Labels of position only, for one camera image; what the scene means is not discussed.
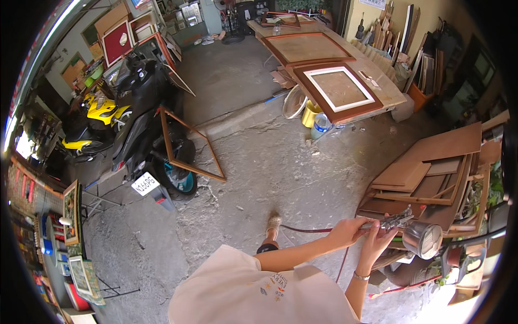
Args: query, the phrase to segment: person's hand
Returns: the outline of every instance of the person's hand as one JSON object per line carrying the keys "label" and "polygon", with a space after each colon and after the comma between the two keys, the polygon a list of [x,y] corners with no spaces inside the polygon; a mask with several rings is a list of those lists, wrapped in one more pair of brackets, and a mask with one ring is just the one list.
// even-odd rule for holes
{"label": "person's hand", "polygon": [[384,229],[380,229],[380,222],[378,220],[374,221],[370,228],[369,235],[362,246],[358,268],[356,269],[358,276],[368,276],[370,274],[372,265],[382,252],[385,251],[396,234],[397,228],[392,228],[386,232]]}
{"label": "person's hand", "polygon": [[360,230],[360,226],[367,223],[367,218],[358,217],[353,219],[342,219],[331,232],[326,236],[331,251],[340,250],[353,245],[368,230]]}

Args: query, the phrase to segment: black shorts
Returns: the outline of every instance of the black shorts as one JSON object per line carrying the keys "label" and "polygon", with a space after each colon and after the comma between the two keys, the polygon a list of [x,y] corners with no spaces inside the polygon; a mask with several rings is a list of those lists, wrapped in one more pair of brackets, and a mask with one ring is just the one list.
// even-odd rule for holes
{"label": "black shorts", "polygon": [[275,250],[278,250],[279,248],[275,245],[273,245],[272,243],[266,243],[266,244],[263,244],[259,247],[259,249],[257,249],[257,253],[256,254],[259,254],[259,253],[263,253],[263,252],[268,252],[268,251],[275,251]]}

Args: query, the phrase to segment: license plate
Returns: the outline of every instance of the license plate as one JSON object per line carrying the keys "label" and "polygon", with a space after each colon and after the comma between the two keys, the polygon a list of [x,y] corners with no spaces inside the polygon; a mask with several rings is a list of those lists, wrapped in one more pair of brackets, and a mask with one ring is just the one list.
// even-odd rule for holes
{"label": "license plate", "polygon": [[159,185],[160,183],[155,178],[153,178],[149,172],[146,172],[140,178],[135,180],[131,186],[133,189],[135,189],[136,192],[140,193],[140,195],[145,196]]}

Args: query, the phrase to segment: yellow scooter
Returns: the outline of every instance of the yellow scooter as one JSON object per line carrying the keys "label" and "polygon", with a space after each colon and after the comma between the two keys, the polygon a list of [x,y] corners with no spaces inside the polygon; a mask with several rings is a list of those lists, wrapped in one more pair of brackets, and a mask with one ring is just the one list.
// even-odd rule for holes
{"label": "yellow scooter", "polygon": [[70,150],[76,162],[92,161],[97,153],[110,148],[113,145],[114,132],[121,131],[132,114],[130,106],[117,108],[113,100],[96,98],[92,93],[84,97],[81,106],[88,109],[88,119],[100,120],[105,126],[110,125],[113,131],[94,129],[88,120],[84,120],[68,132],[61,143]]}

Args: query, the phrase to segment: yellow bucket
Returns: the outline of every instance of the yellow bucket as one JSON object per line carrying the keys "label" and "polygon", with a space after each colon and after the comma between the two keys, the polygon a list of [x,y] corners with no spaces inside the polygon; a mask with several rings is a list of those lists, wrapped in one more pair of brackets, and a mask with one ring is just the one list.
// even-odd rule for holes
{"label": "yellow bucket", "polygon": [[308,100],[306,102],[306,109],[304,109],[304,114],[302,115],[302,124],[311,128],[313,123],[315,123],[315,116],[321,112],[322,109],[320,109],[320,106],[314,106],[311,100]]}

